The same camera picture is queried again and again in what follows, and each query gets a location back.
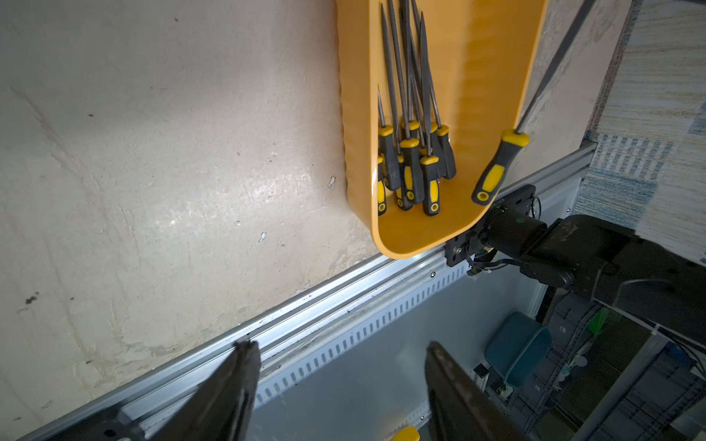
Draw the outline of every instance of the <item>cable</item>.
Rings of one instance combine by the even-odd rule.
[[[663,329],[664,328],[660,327],[660,332],[664,333]],[[687,354],[691,358],[694,358],[694,361],[696,362],[696,369],[701,373],[704,378],[706,378],[706,369],[704,369],[704,363],[701,361],[701,357],[699,357],[693,349],[680,343],[679,340],[681,340],[681,338],[677,337],[671,332],[669,334],[669,338],[674,342],[674,344],[679,346],[679,349],[681,349],[685,354]]]
[[[499,269],[501,269],[501,268],[504,268],[504,267],[506,267],[506,266],[508,266],[508,264],[507,264],[507,263],[504,263],[504,264],[500,265],[499,267],[484,268],[483,271],[495,271],[495,270],[499,270]]]
[[[514,265],[517,267],[522,266],[522,262],[520,262],[519,260],[515,260],[515,259],[500,259],[500,260],[494,260],[493,262],[473,262],[473,266],[478,267],[478,268],[491,267],[491,269],[492,269],[492,267],[502,265],[503,263],[505,265]]]
[[[534,212],[534,201],[537,201],[537,204],[539,205],[539,214],[537,216],[535,216],[535,212]],[[531,210],[532,210],[532,218],[539,219],[540,217],[542,217],[542,201],[537,196],[534,196],[532,198]]]

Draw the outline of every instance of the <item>yellow object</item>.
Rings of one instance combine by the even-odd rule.
[[[385,202],[385,186],[382,181],[378,181],[378,204],[383,202]]]
[[[399,8],[398,0],[393,3]],[[444,181],[444,211],[434,217],[425,215],[421,204],[378,216],[378,85],[382,96],[389,96],[380,1],[337,0],[348,203],[370,229],[378,249],[397,259],[461,234],[490,208],[474,204],[472,191],[498,149],[498,134],[520,120],[548,0],[417,3],[424,12],[439,113],[453,128],[458,170],[454,179]],[[401,109],[399,91],[395,95]],[[383,111],[392,114],[388,99],[383,100]],[[441,126],[438,134],[444,133]]]
[[[385,127],[378,128],[378,136],[389,136],[393,134],[393,127],[389,124]]]
[[[520,147],[525,147],[530,143],[530,136],[526,133],[515,133],[514,128],[507,128],[503,130],[503,134],[500,139],[506,143],[519,145]]]
[[[433,180],[429,183],[429,194],[427,195],[430,202],[438,202],[439,200],[439,183]]]
[[[392,441],[419,441],[419,432],[413,427],[406,427],[397,432]]]
[[[419,160],[421,165],[436,164],[439,162],[439,158],[436,156],[425,156]]]
[[[414,148],[419,145],[419,140],[416,138],[406,139],[400,143],[400,148]]]
[[[417,130],[418,128],[419,128],[419,121],[413,119],[413,120],[411,120],[411,121],[409,122],[409,130],[410,130],[410,131]],[[403,132],[403,133],[405,132],[406,128],[405,128],[405,122],[404,122],[404,121],[402,121],[402,122],[400,123],[400,129],[402,129],[402,132]]]
[[[411,167],[405,167],[405,185],[407,186],[407,190],[414,190],[414,186],[412,185],[412,168]]]
[[[493,165],[493,168],[488,172],[488,176],[486,176],[486,180],[483,181],[483,191],[491,192],[495,190],[495,187],[498,186],[500,180],[503,178],[504,172],[505,167],[500,164]]]

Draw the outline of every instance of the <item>metal shaft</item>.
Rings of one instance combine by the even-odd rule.
[[[561,40],[561,44],[559,45],[559,48],[556,50],[556,53],[554,54],[554,58],[551,59],[551,63],[549,63],[549,67],[546,68],[546,72],[544,73],[544,77],[542,77],[542,81],[539,82],[539,87],[537,88],[537,91],[534,93],[534,96],[532,97],[532,101],[529,102],[529,105],[527,106],[527,110],[525,110],[525,113],[522,115],[522,118],[520,119],[520,123],[517,125],[517,128],[515,129],[515,133],[519,134],[525,130],[525,126],[527,125],[527,122],[530,120],[530,117],[533,115],[534,110],[537,108],[537,104],[539,103],[539,100],[542,98],[542,95],[546,91],[546,86],[549,85],[549,82],[551,81],[552,77],[554,77],[556,70],[559,68],[561,61],[564,59],[564,56],[566,55],[569,48],[571,47],[571,43],[576,38],[578,31],[581,29],[581,25],[583,25],[583,22],[586,20],[586,17],[588,16],[588,13],[591,11],[591,7],[593,7],[593,4],[595,2],[596,2],[596,0],[584,0],[583,1],[583,4],[581,5],[578,12],[576,13],[576,18],[574,18],[573,23],[571,23],[571,26],[569,26],[569,30],[566,31],[566,35],[564,36],[564,39]]]
[[[380,127],[385,127],[385,114],[383,113],[383,99],[380,97],[380,86],[378,86],[378,113],[380,114]]]
[[[403,43],[405,45],[405,65],[407,67],[407,103],[409,105],[409,115],[412,119],[412,107],[414,107],[414,113],[417,116],[417,122],[421,123],[422,112],[419,108],[419,91],[421,88],[421,79],[415,75],[415,71],[410,68],[410,66],[416,66],[416,54],[417,51],[414,48],[414,42],[412,39],[412,28],[409,26],[409,0],[402,0],[404,3],[400,2],[400,26],[404,26],[402,30]],[[426,147],[426,141],[424,136],[420,136],[419,143],[422,147]]]
[[[395,98],[395,74],[393,73],[393,56],[390,54],[390,36],[388,35],[388,19],[385,17],[385,9],[380,5],[380,19],[383,25],[383,49],[385,52],[385,71],[388,77],[388,92],[390,93],[390,108],[393,112],[393,120],[397,119],[397,99]],[[393,124],[393,145],[397,153],[400,153],[400,138],[397,136],[399,130]]]
[[[429,81],[429,46],[426,43],[426,25],[424,24],[424,15],[421,16],[421,26],[419,32],[419,58],[421,59],[421,107],[424,112],[424,133],[423,138],[426,138],[426,156],[431,156],[431,112],[429,111],[431,96],[431,88]]]
[[[420,32],[421,19],[419,18],[419,9],[417,8],[417,0],[412,0],[412,10],[414,11],[414,25],[417,27],[417,34]],[[439,116],[439,106],[436,104],[436,92],[434,91],[434,81],[429,74],[429,87],[431,87],[431,104],[434,107],[434,116],[436,116],[436,125],[441,127],[441,117]]]
[[[400,57],[400,38],[397,36],[397,23],[395,21],[395,6],[393,0],[388,0],[388,10],[390,11],[390,27],[393,31],[393,48],[395,49],[395,62],[397,63],[397,82],[400,84],[400,100],[402,101],[402,117],[405,119],[405,135],[409,138],[409,120],[407,119],[407,100],[405,97],[405,87],[402,85],[404,78],[402,77],[402,59]]]

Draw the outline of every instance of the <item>yellow and gray handle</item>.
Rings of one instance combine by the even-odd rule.
[[[439,141],[440,148],[440,152],[436,153],[436,155],[443,155],[444,159],[445,173],[443,173],[443,177],[453,179],[453,177],[456,176],[456,158],[453,156],[451,143],[448,141],[448,126],[441,124],[441,127],[436,131],[436,136]]]
[[[439,138],[437,134],[438,126],[436,123],[431,123],[431,132],[429,134],[429,143],[431,144],[431,154],[439,159],[436,168],[438,169],[439,178],[446,174],[446,161],[444,160],[443,151],[441,149],[441,144],[439,143]],[[422,157],[429,156],[429,152],[426,149],[419,149],[421,151]]]
[[[393,145],[393,127],[384,126],[378,129],[378,154],[383,157],[382,179],[385,186],[392,191],[400,187],[400,168],[397,166],[395,158],[395,146]]]
[[[441,177],[443,172],[439,168],[439,158],[436,156],[425,156],[419,160],[421,164],[421,172],[424,176],[424,214],[427,216],[436,216],[439,214],[441,202],[439,202],[439,182],[437,179]]]
[[[490,164],[483,170],[483,174],[473,190],[473,202],[483,206],[493,202],[515,156],[529,143],[530,137],[526,133],[515,133],[511,128],[503,131],[498,151]]]
[[[424,178],[419,165],[419,140],[410,138],[400,143],[404,159],[405,173],[402,180],[405,182],[405,191],[412,204],[421,204],[424,200]]]
[[[385,186],[383,185],[383,155],[378,155],[378,216],[388,211],[385,203]]]
[[[402,155],[397,156],[398,165],[400,166],[400,175],[405,173],[405,157]],[[405,182],[402,182],[402,186],[395,191],[397,196],[397,206],[402,209],[402,211],[410,211],[414,204],[407,197],[407,187]]]
[[[400,123],[400,133],[404,133],[407,129],[405,128],[405,122]],[[409,139],[419,139],[419,121],[412,119],[409,121]]]

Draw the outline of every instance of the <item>blue bin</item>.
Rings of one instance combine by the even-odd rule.
[[[547,355],[549,329],[520,312],[505,319],[486,346],[485,358],[505,383],[519,389]]]

